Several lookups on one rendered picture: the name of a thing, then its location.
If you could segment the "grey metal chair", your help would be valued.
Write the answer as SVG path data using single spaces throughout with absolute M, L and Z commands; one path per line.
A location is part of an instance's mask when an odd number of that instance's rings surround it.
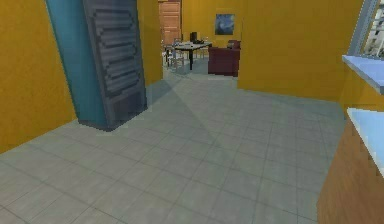
M 180 38 L 175 38 L 172 44 L 168 44 L 164 47 L 165 59 L 167 67 L 178 67 L 178 64 L 185 65 L 184 53 L 181 50 L 177 50 L 176 47 L 182 43 Z

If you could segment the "black legged dining table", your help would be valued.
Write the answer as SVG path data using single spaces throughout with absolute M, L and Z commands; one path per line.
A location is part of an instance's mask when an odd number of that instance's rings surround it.
M 189 58 L 189 68 L 193 68 L 193 52 L 195 50 L 205 48 L 205 47 L 211 47 L 211 42 L 204 42 L 202 44 L 194 44 L 192 42 L 181 42 L 178 44 L 175 49 L 180 51 L 187 51 L 188 52 L 188 58 Z

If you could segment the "brown wooden room door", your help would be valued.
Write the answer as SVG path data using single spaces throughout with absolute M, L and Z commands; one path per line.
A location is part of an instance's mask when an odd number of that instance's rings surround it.
M 181 0 L 160 0 L 158 7 L 161 39 L 170 45 L 181 37 Z

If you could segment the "wooden cabinet with pale worktop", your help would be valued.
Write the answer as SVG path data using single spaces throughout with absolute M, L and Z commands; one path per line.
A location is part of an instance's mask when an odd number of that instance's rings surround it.
M 319 224 L 384 224 L 384 112 L 349 108 L 317 201 Z

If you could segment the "grey framed window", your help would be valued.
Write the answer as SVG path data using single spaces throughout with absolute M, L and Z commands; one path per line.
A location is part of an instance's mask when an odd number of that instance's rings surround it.
M 364 0 L 342 61 L 384 95 L 384 0 Z

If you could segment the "blue framed wall picture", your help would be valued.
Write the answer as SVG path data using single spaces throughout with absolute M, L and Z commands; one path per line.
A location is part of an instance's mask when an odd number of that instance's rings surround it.
M 234 14 L 217 14 L 215 19 L 216 35 L 232 35 L 234 32 Z

